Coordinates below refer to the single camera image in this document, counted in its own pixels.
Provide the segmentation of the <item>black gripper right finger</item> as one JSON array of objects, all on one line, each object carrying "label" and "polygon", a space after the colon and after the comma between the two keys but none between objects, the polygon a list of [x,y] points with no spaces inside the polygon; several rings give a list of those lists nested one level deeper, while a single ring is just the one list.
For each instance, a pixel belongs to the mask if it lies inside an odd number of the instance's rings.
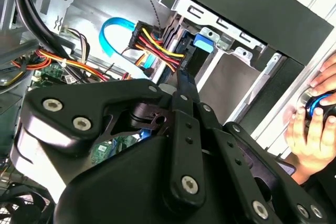
[{"label": "black gripper right finger", "polygon": [[183,92],[193,101],[211,153],[224,162],[236,223],[329,223],[322,207],[243,128],[219,124],[188,73],[183,74]]}]

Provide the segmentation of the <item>person's left hand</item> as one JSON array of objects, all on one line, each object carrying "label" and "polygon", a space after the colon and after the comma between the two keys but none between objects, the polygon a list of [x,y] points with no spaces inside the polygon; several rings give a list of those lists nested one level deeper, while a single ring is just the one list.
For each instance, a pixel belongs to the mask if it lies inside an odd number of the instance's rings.
[{"label": "person's left hand", "polygon": [[335,116],[323,120],[323,110],[316,108],[305,131],[306,110],[301,107],[292,115],[286,142],[294,154],[296,174],[310,176],[323,170],[335,158]]}]

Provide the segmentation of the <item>person's right hand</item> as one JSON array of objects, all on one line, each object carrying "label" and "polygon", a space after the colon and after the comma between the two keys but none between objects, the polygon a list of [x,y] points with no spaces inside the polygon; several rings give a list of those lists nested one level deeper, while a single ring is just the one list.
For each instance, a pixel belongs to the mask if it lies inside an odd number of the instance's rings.
[{"label": "person's right hand", "polygon": [[335,89],[335,53],[323,63],[318,75],[310,82],[310,87],[313,96]]}]

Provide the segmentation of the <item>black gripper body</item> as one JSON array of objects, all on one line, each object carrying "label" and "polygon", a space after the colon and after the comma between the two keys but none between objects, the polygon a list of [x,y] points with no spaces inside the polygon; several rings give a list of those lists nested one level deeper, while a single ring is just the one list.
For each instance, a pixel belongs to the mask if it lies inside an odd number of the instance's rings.
[{"label": "black gripper body", "polygon": [[248,223],[222,159],[202,138],[206,199],[196,210],[164,202],[171,145],[152,137],[81,173],[66,187],[54,223]]}]

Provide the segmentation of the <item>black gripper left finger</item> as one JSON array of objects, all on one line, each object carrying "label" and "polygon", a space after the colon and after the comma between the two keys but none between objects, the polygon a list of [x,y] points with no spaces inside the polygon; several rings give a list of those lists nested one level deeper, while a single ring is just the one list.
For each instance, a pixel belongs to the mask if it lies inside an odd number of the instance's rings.
[{"label": "black gripper left finger", "polygon": [[29,91],[11,150],[19,171],[48,189],[56,203],[81,173],[152,137],[171,145],[163,193],[167,206],[201,208],[206,199],[201,124],[192,99],[148,79],[60,85]]}]

